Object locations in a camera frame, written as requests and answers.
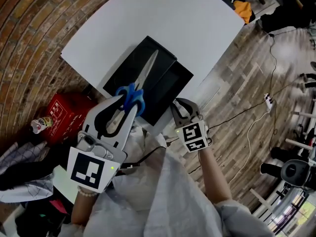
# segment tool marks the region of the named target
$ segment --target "white cable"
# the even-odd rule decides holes
[[[249,137],[248,137],[249,131],[251,130],[251,128],[252,128],[252,126],[254,125],[255,122],[260,121],[260,120],[265,116],[265,114],[268,114],[268,113],[269,113],[269,112],[264,113],[264,114],[261,116],[261,118],[255,120],[255,121],[251,124],[251,126],[249,127],[249,130],[248,130],[248,132],[247,132],[247,140],[248,140],[248,144],[249,144],[249,155],[248,155],[248,158],[247,158],[245,164],[243,165],[243,167],[237,172],[237,174],[236,174],[236,175],[234,176],[234,178],[228,183],[228,185],[237,177],[237,175],[243,170],[243,168],[245,168],[245,166],[246,166],[246,164],[247,164],[247,162],[248,162],[248,160],[249,160],[249,158],[250,158],[250,156],[251,156],[251,147],[250,147],[250,141],[249,141]]]

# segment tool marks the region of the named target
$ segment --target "orange cloth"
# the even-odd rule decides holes
[[[234,1],[235,12],[249,24],[249,19],[251,17],[252,11],[249,2]]]

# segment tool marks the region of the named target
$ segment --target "red box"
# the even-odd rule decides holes
[[[48,144],[54,145],[67,138],[73,139],[81,130],[87,113],[96,106],[85,95],[80,93],[56,93],[46,109],[46,116],[53,119],[53,126],[41,132]]]

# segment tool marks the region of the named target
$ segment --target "white tabletop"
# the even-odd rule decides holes
[[[104,96],[103,86],[146,36],[173,53],[194,76],[179,97],[194,101],[244,21],[221,0],[109,0],[78,30],[62,57]],[[171,120],[167,111],[152,127],[159,133]]]

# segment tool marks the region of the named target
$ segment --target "wooden floor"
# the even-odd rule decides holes
[[[273,43],[272,37],[258,30],[255,24],[249,24],[235,38],[200,85],[200,93],[195,98],[209,127],[261,103],[264,94],[270,92],[277,102],[277,133],[272,138],[272,146],[280,146],[285,137],[292,136],[291,129],[295,128],[301,120],[291,112],[310,108],[311,93],[303,94],[296,87],[298,80],[283,91],[277,94],[276,92],[291,83],[298,74],[313,73],[310,62],[316,60],[316,53],[310,46],[306,30],[276,36],[275,41],[272,53],[277,58],[277,67],[270,92],[271,74],[275,68],[275,60],[269,52]],[[246,136],[249,127],[266,111],[266,105],[262,104],[210,130],[214,142],[211,148],[228,182],[243,167],[249,156]],[[176,138],[172,131],[173,125],[170,123],[163,132],[169,141]],[[251,156],[245,168],[230,184],[234,199],[248,206],[250,210],[255,209],[259,204],[250,193],[250,188],[266,197],[277,181],[273,177],[259,173],[261,163],[272,161],[269,156],[269,142],[273,128],[274,113],[272,117],[265,115],[261,121],[253,125],[249,133]],[[188,172],[199,166],[197,153],[187,153],[179,140],[172,142],[170,148],[182,157]],[[198,168],[191,176],[204,190],[201,169]]]

